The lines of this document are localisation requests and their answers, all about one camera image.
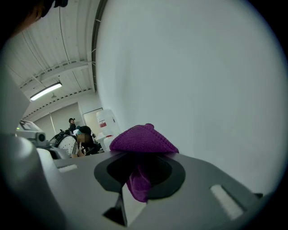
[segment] door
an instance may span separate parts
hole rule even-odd
[[[98,125],[96,113],[102,110],[103,109],[101,108],[101,109],[97,109],[89,113],[83,114],[83,118],[84,118],[84,121],[86,122],[86,125],[90,127],[92,133],[95,133],[95,135],[98,135],[98,133],[101,133],[101,128]]]

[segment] person sitting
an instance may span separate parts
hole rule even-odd
[[[70,131],[73,133],[73,131],[76,129],[76,125],[75,125],[74,119],[70,118],[69,119],[69,123],[70,123]]]

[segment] black cap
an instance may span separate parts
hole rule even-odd
[[[65,7],[68,4],[68,0],[44,0],[44,10],[42,12],[41,17],[44,17],[50,10],[52,3],[55,1],[54,8],[60,6]]]

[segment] fluorescent light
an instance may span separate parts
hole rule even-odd
[[[62,86],[61,82],[58,82],[56,84],[53,84],[43,90],[41,90],[40,92],[36,93],[35,95],[33,95],[32,97],[30,97],[31,101],[34,101],[40,97],[42,97],[43,95],[57,89],[57,88],[60,88]]]

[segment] purple cloth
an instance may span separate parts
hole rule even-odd
[[[121,133],[112,141],[110,149],[137,153],[179,153],[178,149],[158,133],[152,124],[136,125]],[[136,200],[147,202],[151,183],[146,176],[145,164],[138,162],[126,183]]]

